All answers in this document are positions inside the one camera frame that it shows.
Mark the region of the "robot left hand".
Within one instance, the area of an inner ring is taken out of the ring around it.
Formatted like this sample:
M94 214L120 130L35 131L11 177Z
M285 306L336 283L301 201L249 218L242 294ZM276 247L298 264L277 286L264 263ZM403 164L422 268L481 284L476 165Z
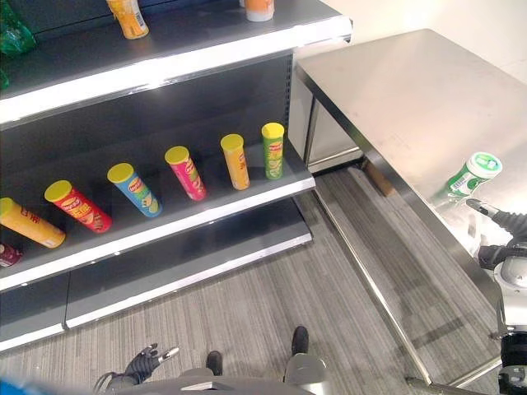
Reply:
M179 351L179 347L174 346L166 351L159 352L158 344L152 343L139 351L128 363L124 375L133 379L135 384L143 383L152 376L152 373L160 365L172 359Z

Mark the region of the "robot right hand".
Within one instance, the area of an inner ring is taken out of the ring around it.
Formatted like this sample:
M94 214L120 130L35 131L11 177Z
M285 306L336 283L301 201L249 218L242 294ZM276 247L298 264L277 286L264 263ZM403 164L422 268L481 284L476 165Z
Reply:
M502 211L486 202L469 198L465 202L470 208L490 218L512 236L514 242L526 241L526 215Z

